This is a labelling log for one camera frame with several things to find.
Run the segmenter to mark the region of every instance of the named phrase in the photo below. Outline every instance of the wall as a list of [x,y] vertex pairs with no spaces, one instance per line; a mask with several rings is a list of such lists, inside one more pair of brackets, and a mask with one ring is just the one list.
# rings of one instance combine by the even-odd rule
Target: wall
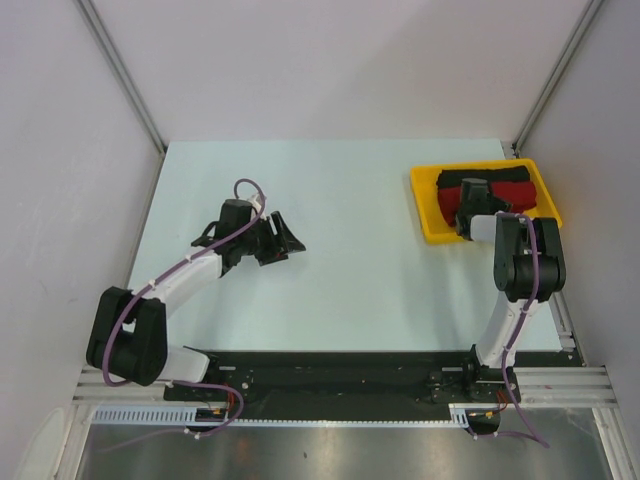
[[96,0],[171,140],[512,140],[587,0]]
[[70,1],[0,6],[0,478],[68,405],[159,163]]
[[640,445],[640,2],[608,2],[525,145],[565,219],[566,298]]

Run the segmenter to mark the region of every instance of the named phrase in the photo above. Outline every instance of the black cloth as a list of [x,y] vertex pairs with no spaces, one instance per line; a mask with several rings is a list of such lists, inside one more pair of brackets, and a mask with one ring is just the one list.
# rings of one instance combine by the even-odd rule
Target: black cloth
[[438,189],[459,187],[465,178],[479,178],[494,182],[528,182],[531,180],[527,167],[500,168],[497,170],[443,170],[438,176]]

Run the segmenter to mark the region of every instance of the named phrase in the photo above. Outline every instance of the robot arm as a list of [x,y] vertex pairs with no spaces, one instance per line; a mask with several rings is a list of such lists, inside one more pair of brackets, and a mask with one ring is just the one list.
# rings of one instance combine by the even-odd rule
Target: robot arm
[[[534,288],[532,242],[538,250],[538,291],[529,305],[521,329],[526,328],[540,305],[564,286],[566,271],[558,224],[553,218],[533,220],[535,238],[530,238],[524,219],[505,215],[497,209],[508,204],[493,197],[484,180],[467,179],[462,184],[461,207],[456,230],[463,238],[495,245],[493,275],[500,291],[484,334],[475,346],[478,364],[501,368],[502,355],[512,338],[520,315]],[[507,366],[513,366],[517,340],[509,349]]]
[[[192,242],[185,264],[158,285],[151,281],[152,288],[131,309],[124,323],[133,324],[134,328],[132,331],[120,329],[115,337],[109,361],[110,373],[143,386],[158,379],[194,383],[202,380],[209,365],[208,357],[189,348],[169,346],[167,318],[201,288],[223,277],[243,256],[254,256],[263,266],[306,250],[287,228],[279,212],[262,215],[241,235],[209,249],[247,225],[261,210],[257,196],[248,200],[225,201],[219,220],[210,223]],[[209,235],[212,229],[215,229],[214,233]],[[134,296],[130,290],[117,287],[103,293],[87,348],[89,364],[102,368],[109,336]]]

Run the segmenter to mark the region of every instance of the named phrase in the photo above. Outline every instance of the white table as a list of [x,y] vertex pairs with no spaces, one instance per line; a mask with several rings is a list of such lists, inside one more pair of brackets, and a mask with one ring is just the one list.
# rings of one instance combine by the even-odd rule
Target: white table
[[[497,290],[493,249],[430,246],[409,185],[415,165],[501,159],[497,140],[172,143],[137,255],[138,287],[178,261],[233,196],[257,181],[307,252],[245,258],[169,321],[171,343],[218,350],[467,350]],[[251,187],[243,186],[241,196]],[[548,306],[523,350],[558,351]]]

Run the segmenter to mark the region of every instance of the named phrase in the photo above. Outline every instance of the metal frame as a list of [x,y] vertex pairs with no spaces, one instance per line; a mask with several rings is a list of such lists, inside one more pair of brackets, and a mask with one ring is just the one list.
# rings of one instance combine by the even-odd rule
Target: metal frame
[[[575,28],[571,32],[558,61],[545,82],[538,99],[520,128],[518,135],[511,144],[503,145],[505,158],[517,158],[519,156],[522,146],[525,144],[533,127],[548,105],[550,98],[563,78],[571,60],[575,57],[589,28],[598,13],[600,13],[605,1],[606,0],[590,0],[587,4]],[[161,154],[161,158],[164,158],[167,147],[162,141],[155,122],[115,47],[104,22],[101,20],[95,5],[92,0],[74,0],[74,3],[77,5],[89,30],[96,39],[98,47],[114,73],[116,80],[122,87],[125,96],[139,118],[146,134]],[[156,172],[153,191],[155,191],[155,185],[157,185],[161,163],[162,162],[160,162],[158,171]],[[153,198],[153,191],[147,204],[147,215],[150,209],[151,199]],[[144,227],[144,220],[146,220],[146,215],[142,222],[141,231]],[[561,294],[554,295],[551,300],[551,307],[554,312],[554,319],[556,320],[556,326],[563,348],[566,350],[577,348],[581,357],[585,359],[580,344],[575,338],[574,328],[564,302],[564,297]],[[615,479],[625,480],[637,478],[640,469],[634,454],[629,448],[629,439],[624,429],[615,394],[604,367],[516,368],[515,372],[520,385],[522,404],[527,408],[591,408],[597,422],[613,477]],[[136,416],[131,413],[135,409],[143,413],[151,411],[171,413],[177,411],[194,412],[197,407],[202,407],[202,403],[199,402],[166,402],[163,399],[164,387],[165,385],[163,383],[155,383],[149,387],[128,385],[119,389],[112,389],[102,383],[102,376],[98,370],[90,367],[83,369],[73,397],[72,406],[70,407],[72,420],[70,422],[69,433],[61,456],[56,479],[71,480],[76,477],[89,428],[97,411],[120,412],[118,422],[126,423],[136,421],[134,420]],[[215,408],[216,406],[222,407],[224,404],[222,402],[211,402],[209,406]],[[452,420],[448,422],[447,426],[462,425],[462,420],[457,415],[460,411],[464,411],[464,408],[482,408],[483,406],[486,408],[494,407],[494,405],[491,404],[484,405],[477,403],[450,404]],[[152,417],[138,415],[136,418],[138,418],[139,421],[140,418]],[[163,419],[174,417],[169,415],[154,418],[160,419],[158,420],[159,423],[156,424],[167,425],[169,421],[163,423]],[[237,425],[380,426],[375,422],[348,424],[332,422],[331,425],[328,425],[327,422],[273,421],[238,421]],[[404,423],[402,425],[424,428],[435,424],[432,422],[409,422],[406,425]]]

